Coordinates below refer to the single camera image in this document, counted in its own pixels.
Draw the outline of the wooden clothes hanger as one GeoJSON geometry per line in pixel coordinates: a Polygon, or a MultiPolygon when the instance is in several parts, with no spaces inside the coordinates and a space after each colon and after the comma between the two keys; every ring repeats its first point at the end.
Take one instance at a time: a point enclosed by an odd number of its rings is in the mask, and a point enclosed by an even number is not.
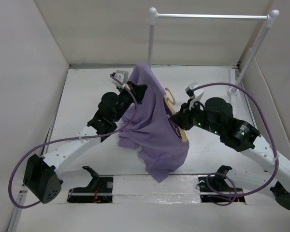
{"type": "MultiPolygon", "coordinates": [[[[176,104],[175,97],[172,91],[169,88],[165,88],[166,94],[164,95],[164,102],[166,103],[168,109],[170,110],[172,115],[175,115],[176,111],[174,109],[174,105],[176,104]]],[[[188,138],[186,133],[183,129],[175,125],[174,122],[171,122],[173,128],[175,129],[175,133],[181,139],[182,142],[188,142],[188,138]]]]}

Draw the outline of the purple t shirt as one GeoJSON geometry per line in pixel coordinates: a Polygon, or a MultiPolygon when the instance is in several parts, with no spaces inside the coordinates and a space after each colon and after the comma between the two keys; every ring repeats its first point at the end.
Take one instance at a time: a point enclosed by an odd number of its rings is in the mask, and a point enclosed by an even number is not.
{"type": "Polygon", "coordinates": [[[157,182],[165,180],[185,162],[189,143],[183,142],[169,121],[164,101],[166,92],[146,63],[138,63],[129,77],[136,85],[146,85],[142,103],[132,105],[123,115],[126,128],[118,134],[118,146],[136,150],[145,171],[157,182]]]}

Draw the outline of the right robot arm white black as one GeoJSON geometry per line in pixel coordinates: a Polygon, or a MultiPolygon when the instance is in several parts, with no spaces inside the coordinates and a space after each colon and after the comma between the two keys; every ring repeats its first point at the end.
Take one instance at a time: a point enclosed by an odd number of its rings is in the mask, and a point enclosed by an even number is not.
{"type": "Polygon", "coordinates": [[[280,206],[290,210],[290,160],[275,151],[260,132],[246,121],[234,118],[232,105],[222,98],[182,104],[170,120],[183,130],[193,126],[219,136],[225,146],[239,152],[260,165],[268,175],[250,174],[222,165],[216,174],[206,177],[211,192],[223,191],[220,197],[236,193],[234,188],[257,190],[274,199],[280,206]]]}

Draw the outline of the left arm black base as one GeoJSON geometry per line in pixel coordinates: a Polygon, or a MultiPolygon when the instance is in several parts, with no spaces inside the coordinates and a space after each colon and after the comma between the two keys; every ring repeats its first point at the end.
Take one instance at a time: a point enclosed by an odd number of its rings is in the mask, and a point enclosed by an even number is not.
{"type": "Polygon", "coordinates": [[[90,173],[91,180],[86,187],[69,190],[67,202],[112,203],[114,177],[112,175],[100,176],[89,166],[83,166],[83,169],[90,173]]]}

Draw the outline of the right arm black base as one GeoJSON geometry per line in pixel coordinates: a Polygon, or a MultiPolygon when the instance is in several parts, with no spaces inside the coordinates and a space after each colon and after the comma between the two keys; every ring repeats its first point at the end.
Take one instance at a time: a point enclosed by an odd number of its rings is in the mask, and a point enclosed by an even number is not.
{"type": "Polygon", "coordinates": [[[227,179],[221,175],[198,175],[196,190],[200,192],[201,203],[214,203],[219,206],[228,206],[231,203],[246,203],[244,197],[227,197],[213,192],[208,184],[216,191],[224,194],[235,194],[234,188],[227,179]]]}

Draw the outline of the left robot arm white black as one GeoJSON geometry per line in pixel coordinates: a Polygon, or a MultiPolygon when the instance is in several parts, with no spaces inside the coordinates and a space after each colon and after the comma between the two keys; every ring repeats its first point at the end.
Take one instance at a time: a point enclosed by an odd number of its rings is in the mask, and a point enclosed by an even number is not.
{"type": "Polygon", "coordinates": [[[119,89],[119,94],[105,93],[94,117],[76,137],[44,156],[32,155],[26,164],[24,185],[43,204],[54,200],[63,189],[84,188],[94,191],[99,175],[89,166],[77,171],[66,171],[68,166],[92,147],[118,132],[116,123],[131,105],[139,105],[145,96],[147,85],[129,81],[119,89]]]}

